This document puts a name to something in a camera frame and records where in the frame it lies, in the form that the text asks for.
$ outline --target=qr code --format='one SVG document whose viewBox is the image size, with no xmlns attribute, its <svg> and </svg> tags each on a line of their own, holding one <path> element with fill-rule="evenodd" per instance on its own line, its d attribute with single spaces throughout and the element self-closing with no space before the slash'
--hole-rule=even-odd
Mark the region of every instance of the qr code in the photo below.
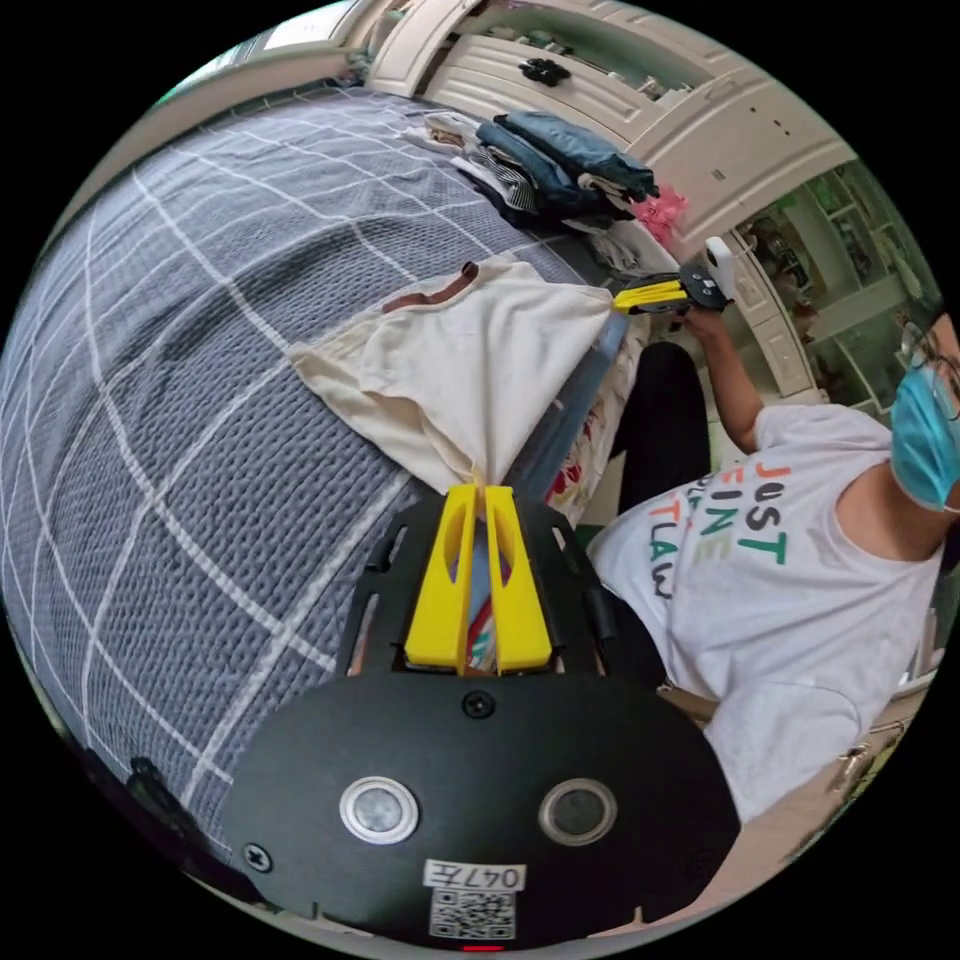
<svg viewBox="0 0 960 960">
<path fill-rule="evenodd" d="M 517 935 L 515 893 L 434 890 L 430 934 L 457 940 L 512 940 Z"/>
</svg>

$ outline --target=hand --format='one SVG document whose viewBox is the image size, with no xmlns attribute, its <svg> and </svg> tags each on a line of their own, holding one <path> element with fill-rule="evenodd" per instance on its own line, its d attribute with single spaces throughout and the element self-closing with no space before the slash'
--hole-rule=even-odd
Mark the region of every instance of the hand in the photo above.
<svg viewBox="0 0 960 960">
<path fill-rule="evenodd" d="M 691 306 L 680 315 L 680 320 L 701 343 L 730 336 L 723 322 L 723 314 L 717 310 Z"/>
</svg>

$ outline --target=label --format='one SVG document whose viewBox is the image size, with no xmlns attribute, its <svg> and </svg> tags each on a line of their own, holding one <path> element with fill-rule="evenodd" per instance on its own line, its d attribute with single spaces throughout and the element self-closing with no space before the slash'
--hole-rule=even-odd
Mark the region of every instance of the label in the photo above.
<svg viewBox="0 0 960 960">
<path fill-rule="evenodd" d="M 513 940 L 517 936 L 516 895 L 435 887 L 430 935 L 451 940 Z"/>
<path fill-rule="evenodd" d="M 470 890 L 486 893 L 519 893 L 527 881 L 525 865 L 453 863 L 427 860 L 423 865 L 423 885 L 438 890 Z"/>
</svg>

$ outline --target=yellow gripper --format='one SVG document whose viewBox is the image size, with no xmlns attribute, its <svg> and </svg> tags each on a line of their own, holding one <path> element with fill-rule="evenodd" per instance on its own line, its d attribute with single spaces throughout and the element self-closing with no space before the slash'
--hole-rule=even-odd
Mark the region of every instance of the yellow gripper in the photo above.
<svg viewBox="0 0 960 960">
<path fill-rule="evenodd" d="M 682 306 L 689 295 L 679 280 L 665 280 L 662 283 L 650 283 L 646 286 L 624 290 L 613 298 L 613 309 L 620 313 L 629 313 L 633 309 L 676 303 Z"/>
<path fill-rule="evenodd" d="M 497 642 L 497 672 L 547 667 L 553 646 L 547 632 L 509 487 L 484 487 L 490 556 L 490 601 Z M 474 484 L 451 487 L 437 529 L 404 646 L 412 666 L 467 669 L 467 618 L 478 507 Z M 504 576 L 500 558 L 506 561 Z"/>
</svg>

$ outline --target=brown trim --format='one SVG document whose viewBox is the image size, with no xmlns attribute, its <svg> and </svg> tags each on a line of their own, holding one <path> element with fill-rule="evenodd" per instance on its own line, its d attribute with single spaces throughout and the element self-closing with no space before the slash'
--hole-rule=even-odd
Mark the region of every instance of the brown trim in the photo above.
<svg viewBox="0 0 960 960">
<path fill-rule="evenodd" d="M 436 293 L 405 294 L 387 303 L 383 308 L 383 312 L 393 313 L 395 310 L 403 310 L 405 307 L 424 307 L 437 303 L 446 303 L 448 300 L 452 300 L 458 293 L 466 290 L 479 275 L 480 268 L 475 263 L 465 263 L 460 269 L 460 275 L 454 281 L 447 284 L 442 290 L 438 290 Z"/>
</svg>

